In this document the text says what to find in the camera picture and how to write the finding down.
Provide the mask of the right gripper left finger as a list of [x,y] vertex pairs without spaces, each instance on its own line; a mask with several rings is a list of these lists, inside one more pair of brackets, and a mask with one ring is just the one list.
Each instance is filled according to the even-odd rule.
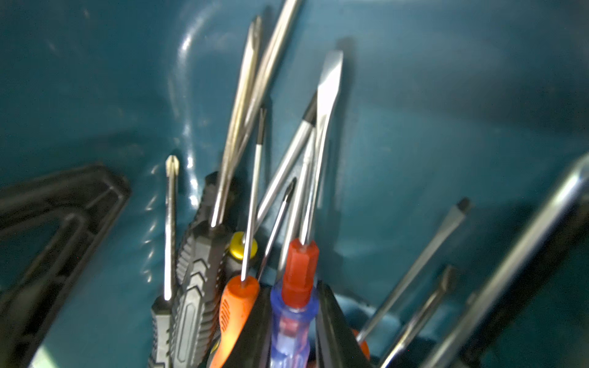
[[263,285],[223,368],[267,368],[271,346],[271,287]]

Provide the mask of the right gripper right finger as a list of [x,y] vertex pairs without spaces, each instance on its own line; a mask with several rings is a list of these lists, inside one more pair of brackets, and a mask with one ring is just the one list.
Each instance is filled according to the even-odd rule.
[[316,367],[371,367],[331,288],[319,282],[317,296]]

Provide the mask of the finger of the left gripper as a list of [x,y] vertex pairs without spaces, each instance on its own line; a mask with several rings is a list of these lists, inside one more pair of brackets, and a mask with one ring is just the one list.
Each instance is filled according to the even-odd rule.
[[3,239],[57,220],[59,226],[1,297],[1,365],[27,367],[98,245],[131,196],[129,181],[93,164],[1,190]]

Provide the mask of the teal plastic storage box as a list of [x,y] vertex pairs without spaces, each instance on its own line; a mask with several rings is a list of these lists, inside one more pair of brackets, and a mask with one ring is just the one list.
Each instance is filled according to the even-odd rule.
[[[100,162],[127,206],[33,366],[145,367],[164,269],[165,161],[177,230],[220,164],[250,22],[279,1],[4,1],[1,184]],[[449,209],[472,210],[368,337],[377,363],[453,263],[457,288],[410,345],[418,366],[588,150],[586,1],[306,1],[269,92],[262,185],[344,53],[317,212],[318,277],[360,329]]]

